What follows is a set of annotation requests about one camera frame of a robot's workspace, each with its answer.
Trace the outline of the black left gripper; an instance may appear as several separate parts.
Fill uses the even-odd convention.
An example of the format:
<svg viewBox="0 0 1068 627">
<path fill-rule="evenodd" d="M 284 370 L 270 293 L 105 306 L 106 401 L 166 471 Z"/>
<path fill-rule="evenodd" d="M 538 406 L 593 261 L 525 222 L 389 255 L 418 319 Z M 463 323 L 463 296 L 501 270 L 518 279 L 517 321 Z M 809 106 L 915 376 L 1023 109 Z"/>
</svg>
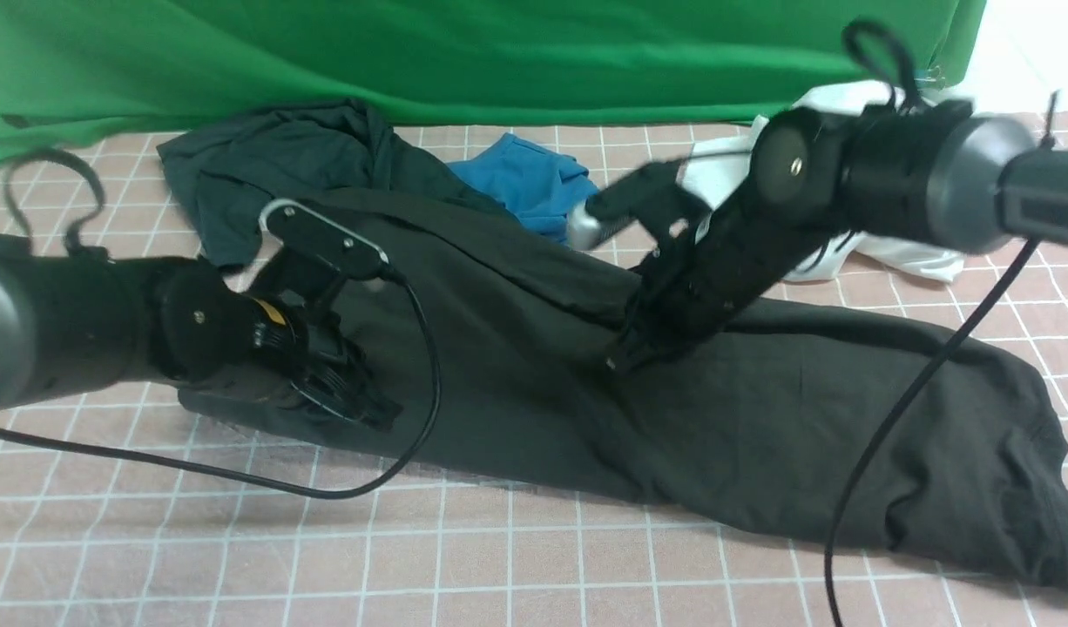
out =
<svg viewBox="0 0 1068 627">
<path fill-rule="evenodd" d="M 402 405 L 375 381 L 366 355 L 343 338 L 335 314 L 315 316 L 270 297 L 240 293 L 244 357 L 238 397 L 389 432 Z"/>
</svg>

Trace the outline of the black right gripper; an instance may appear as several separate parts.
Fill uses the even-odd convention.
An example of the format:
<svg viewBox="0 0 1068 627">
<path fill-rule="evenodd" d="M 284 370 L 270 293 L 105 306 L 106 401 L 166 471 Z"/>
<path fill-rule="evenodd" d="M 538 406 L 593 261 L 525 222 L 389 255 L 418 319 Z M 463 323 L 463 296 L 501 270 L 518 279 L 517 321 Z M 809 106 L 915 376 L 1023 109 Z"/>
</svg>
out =
<svg viewBox="0 0 1068 627">
<path fill-rule="evenodd" d="M 833 204 L 772 204 L 738 187 L 638 267 L 607 366 L 626 374 L 692 352 L 838 233 Z"/>
</svg>

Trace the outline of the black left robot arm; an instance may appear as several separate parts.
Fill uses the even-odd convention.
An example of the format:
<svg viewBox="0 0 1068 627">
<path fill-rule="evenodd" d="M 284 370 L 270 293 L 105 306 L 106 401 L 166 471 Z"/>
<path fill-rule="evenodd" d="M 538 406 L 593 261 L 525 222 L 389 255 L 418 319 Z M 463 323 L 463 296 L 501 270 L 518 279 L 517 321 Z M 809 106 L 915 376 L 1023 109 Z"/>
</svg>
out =
<svg viewBox="0 0 1068 627">
<path fill-rule="evenodd" d="M 202 260 L 40 257 L 0 234 L 0 410 L 150 381 L 387 432 L 402 405 L 337 322 L 231 289 Z"/>
</svg>

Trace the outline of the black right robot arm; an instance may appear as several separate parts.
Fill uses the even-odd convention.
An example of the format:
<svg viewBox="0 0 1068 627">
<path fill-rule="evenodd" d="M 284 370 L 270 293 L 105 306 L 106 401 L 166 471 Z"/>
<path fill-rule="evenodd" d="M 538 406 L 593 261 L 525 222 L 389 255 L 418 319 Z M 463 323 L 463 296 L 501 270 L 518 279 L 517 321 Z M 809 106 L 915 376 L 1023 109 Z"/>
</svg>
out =
<svg viewBox="0 0 1068 627">
<path fill-rule="evenodd" d="M 748 156 L 745 178 L 717 209 L 682 189 L 678 159 L 588 199 L 602 237 L 638 223 L 656 242 L 612 369 L 689 352 L 844 233 L 973 255 L 1010 237 L 1068 246 L 1068 151 L 967 101 L 871 104 L 858 116 L 800 107 L 770 119 Z"/>
</svg>

